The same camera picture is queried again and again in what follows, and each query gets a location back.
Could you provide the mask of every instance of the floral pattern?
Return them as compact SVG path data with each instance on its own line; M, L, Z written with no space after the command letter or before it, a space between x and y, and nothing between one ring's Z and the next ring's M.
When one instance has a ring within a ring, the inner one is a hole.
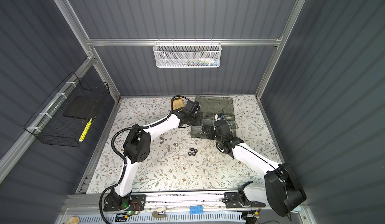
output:
M260 154L281 163L255 96L229 97L233 98L237 136ZM112 136L122 128L149 124L166 116L171 105L170 98L126 98L121 101L87 193L101 193L118 180L123 161L111 149ZM123 151L127 135L125 132L116 138L118 150ZM191 147L198 149L196 156L187 154ZM261 177L242 162L220 153L214 140L192 139L190 128L177 128L152 140L150 154L139 166L132 190L234 188L250 180L262 182Z

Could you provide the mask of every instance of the blue lego brick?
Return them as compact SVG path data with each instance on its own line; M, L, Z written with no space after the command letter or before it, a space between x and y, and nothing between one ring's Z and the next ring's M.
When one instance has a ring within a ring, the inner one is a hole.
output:
M203 213L203 206L191 206L190 214L201 214Z

